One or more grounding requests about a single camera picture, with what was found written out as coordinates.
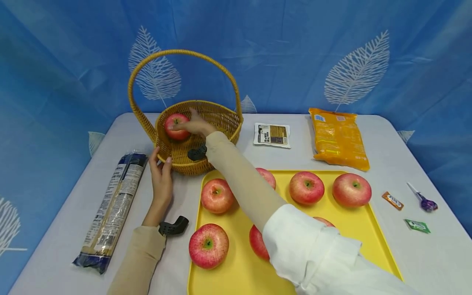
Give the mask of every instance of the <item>apple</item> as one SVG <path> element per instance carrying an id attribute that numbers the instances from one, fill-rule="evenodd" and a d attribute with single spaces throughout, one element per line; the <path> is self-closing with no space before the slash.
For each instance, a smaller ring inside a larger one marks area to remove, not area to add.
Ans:
<path id="1" fill-rule="evenodd" d="M 264 168 L 256 168 L 257 172 L 270 184 L 270 186 L 275 189 L 275 177 L 272 173 Z"/>
<path id="2" fill-rule="evenodd" d="M 214 223 L 201 226 L 194 232 L 188 244 L 192 261 L 206 270 L 220 265 L 226 258 L 228 249 L 228 235 L 221 226 Z"/>
<path id="3" fill-rule="evenodd" d="M 262 240 L 262 234 L 255 225 L 249 231 L 249 243 L 257 256 L 264 260 L 269 260 L 269 252 L 267 252 L 267 248 Z"/>
<path id="4" fill-rule="evenodd" d="M 371 200 L 371 185 L 357 174 L 345 173 L 335 179 L 333 197 L 340 205 L 361 207 Z"/>
<path id="5" fill-rule="evenodd" d="M 203 186 L 200 199 L 206 210 L 214 214 L 221 214 L 231 208 L 235 197 L 226 180 L 216 178 Z"/>
<path id="6" fill-rule="evenodd" d="M 290 180 L 288 189 L 292 199 L 304 205 L 315 204 L 324 194 L 323 181 L 308 171 L 295 174 Z"/>
<path id="7" fill-rule="evenodd" d="M 169 130 L 170 126 L 182 124 L 188 121 L 190 120 L 185 115 L 179 113 L 170 115 L 164 123 L 164 128 L 166 129 L 167 135 L 174 140 L 184 140 L 188 138 L 190 136 L 190 132 L 187 130 Z"/>
<path id="8" fill-rule="evenodd" d="M 326 225 L 329 226 L 329 227 L 334 227 L 334 228 L 335 228 L 334 224 L 332 224 L 331 222 L 327 221 L 327 220 L 324 219 L 323 217 L 315 216 L 315 217 L 313 217 L 313 218 L 315 218 L 315 219 L 318 220 L 318 221 L 323 222 L 324 224 L 326 224 Z"/>

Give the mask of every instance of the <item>orange snack bag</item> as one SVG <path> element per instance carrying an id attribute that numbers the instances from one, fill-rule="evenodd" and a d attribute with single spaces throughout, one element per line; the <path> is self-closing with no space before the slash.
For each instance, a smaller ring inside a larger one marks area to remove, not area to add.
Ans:
<path id="1" fill-rule="evenodd" d="M 371 167 L 365 155 L 356 114 L 328 112 L 310 108 L 315 128 L 315 160 L 367 171 Z"/>

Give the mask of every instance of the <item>pasta package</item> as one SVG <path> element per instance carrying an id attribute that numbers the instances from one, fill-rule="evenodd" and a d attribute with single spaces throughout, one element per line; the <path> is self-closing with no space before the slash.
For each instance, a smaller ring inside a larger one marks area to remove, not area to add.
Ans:
<path id="1" fill-rule="evenodd" d="M 328 112 L 310 108 L 315 129 L 316 160 L 332 165 L 349 166 L 362 171 L 370 169 L 356 114 Z"/>
<path id="2" fill-rule="evenodd" d="M 147 160 L 136 151 L 120 159 L 74 265 L 107 270 Z"/>

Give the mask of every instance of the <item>white table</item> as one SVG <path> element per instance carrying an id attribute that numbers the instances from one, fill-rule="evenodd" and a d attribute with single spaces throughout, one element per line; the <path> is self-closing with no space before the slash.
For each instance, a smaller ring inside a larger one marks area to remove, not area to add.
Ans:
<path id="1" fill-rule="evenodd" d="M 146 114 L 152 123 L 158 114 Z M 291 126 L 292 149 L 253 146 L 255 122 Z M 471 294 L 472 241 L 424 173 L 393 126 L 379 116 L 358 116 L 357 124 L 371 169 L 362 172 L 315 161 L 313 127 L 308 115 L 244 115 L 238 148 L 256 167 L 266 169 L 345 170 L 363 175 L 372 186 L 371 206 L 405 282 L 423 294 Z M 99 276 L 71 266 L 120 157 L 134 148 L 152 150 L 152 143 L 133 113 L 119 116 L 88 164 L 76 186 L 13 286 L 12 295 L 105 294 L 125 255 L 133 229 L 147 212 L 152 198 L 147 167 L 108 271 Z M 179 215 L 190 224 L 185 234 L 170 238 L 159 262 L 150 294 L 186 294 L 188 241 L 194 231 L 203 176 L 174 177 L 174 201 L 166 221 Z M 411 182 L 434 200 L 439 210 L 423 212 L 407 187 Z M 381 198 L 389 191 L 405 205 L 397 211 Z M 403 219 L 426 222 L 431 234 L 410 230 Z"/>

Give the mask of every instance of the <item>lollipop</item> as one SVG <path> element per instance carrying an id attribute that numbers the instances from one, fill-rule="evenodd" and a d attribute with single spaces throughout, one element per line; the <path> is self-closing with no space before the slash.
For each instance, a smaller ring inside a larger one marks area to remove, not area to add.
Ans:
<path id="1" fill-rule="evenodd" d="M 418 199 L 420 199 L 420 206 L 423 210 L 425 210 L 428 213 L 431 213 L 434 210 L 438 209 L 438 204 L 436 204 L 434 201 L 428 200 L 425 197 L 423 197 L 423 195 L 420 192 L 418 192 L 413 187 L 413 185 L 411 185 L 411 183 L 407 182 L 406 184 L 410 187 L 411 191 L 418 197 Z"/>

